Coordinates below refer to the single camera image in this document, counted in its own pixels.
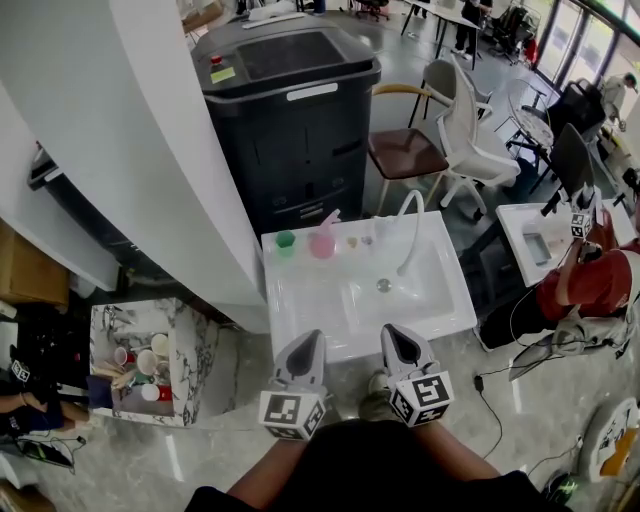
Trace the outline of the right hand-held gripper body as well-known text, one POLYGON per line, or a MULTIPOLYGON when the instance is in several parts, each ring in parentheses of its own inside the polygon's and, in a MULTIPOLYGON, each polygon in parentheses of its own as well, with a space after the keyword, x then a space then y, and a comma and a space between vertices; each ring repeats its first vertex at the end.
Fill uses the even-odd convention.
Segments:
POLYGON ((453 403, 449 372, 439 363, 389 365, 388 387, 391 410, 410 428, 442 418, 453 403))

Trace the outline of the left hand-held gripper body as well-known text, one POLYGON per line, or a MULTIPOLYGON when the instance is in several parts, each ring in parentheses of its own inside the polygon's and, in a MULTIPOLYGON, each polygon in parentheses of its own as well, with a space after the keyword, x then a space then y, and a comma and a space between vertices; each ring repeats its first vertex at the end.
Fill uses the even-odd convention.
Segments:
POLYGON ((327 412, 323 380, 323 371, 293 376, 277 370, 261 392, 258 423, 280 440, 309 441, 327 412))

